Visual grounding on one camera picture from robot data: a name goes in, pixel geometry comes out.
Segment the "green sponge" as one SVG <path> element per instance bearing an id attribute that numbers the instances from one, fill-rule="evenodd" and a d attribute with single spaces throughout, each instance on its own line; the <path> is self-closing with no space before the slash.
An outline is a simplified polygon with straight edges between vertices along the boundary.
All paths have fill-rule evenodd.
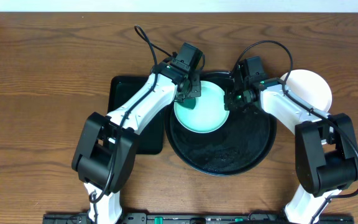
<path id="1" fill-rule="evenodd" d="M 184 99 L 182 102 L 179 103 L 179 105 L 188 110 L 193 110 L 196 107 L 196 99 L 195 98 Z"/>

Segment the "light green plate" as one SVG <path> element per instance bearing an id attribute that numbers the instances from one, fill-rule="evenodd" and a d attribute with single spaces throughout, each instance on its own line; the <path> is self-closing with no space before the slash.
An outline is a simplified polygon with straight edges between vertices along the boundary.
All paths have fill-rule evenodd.
<path id="1" fill-rule="evenodd" d="M 174 114 L 179 123 L 195 133 L 210 133 L 219 129 L 228 119 L 224 109 L 224 91 L 213 82 L 201 81 L 201 96 L 195 98 L 196 107 L 188 110 L 175 102 Z"/>

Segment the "white plate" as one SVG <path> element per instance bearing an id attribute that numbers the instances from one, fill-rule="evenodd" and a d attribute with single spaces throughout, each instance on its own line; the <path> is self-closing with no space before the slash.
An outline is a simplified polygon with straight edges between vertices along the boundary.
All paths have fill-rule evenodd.
<path id="1" fill-rule="evenodd" d="M 297 101 L 320 111 L 329 111 L 333 95 L 326 80 L 317 73 L 305 69 L 292 70 L 286 86 Z"/>

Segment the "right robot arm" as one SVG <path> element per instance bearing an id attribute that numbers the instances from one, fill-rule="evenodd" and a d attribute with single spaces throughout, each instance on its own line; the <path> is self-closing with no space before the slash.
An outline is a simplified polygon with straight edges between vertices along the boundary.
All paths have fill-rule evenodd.
<path id="1" fill-rule="evenodd" d="M 300 185 L 284 208 L 290 223 L 316 223 L 333 199 L 358 195 L 358 147 L 346 114 L 315 108 L 279 78 L 225 92 L 224 106 L 229 111 L 256 106 L 294 134 Z"/>

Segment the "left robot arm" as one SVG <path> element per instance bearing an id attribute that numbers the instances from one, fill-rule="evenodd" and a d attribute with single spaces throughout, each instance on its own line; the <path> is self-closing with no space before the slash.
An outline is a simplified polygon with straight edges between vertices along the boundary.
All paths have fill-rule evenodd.
<path id="1" fill-rule="evenodd" d="M 140 134 L 172 102 L 199 97 L 200 74 L 200 69 L 162 62 L 122 106 L 105 116 L 88 116 L 71 167 L 88 192 L 91 223 L 119 222 L 120 191 L 133 170 Z"/>

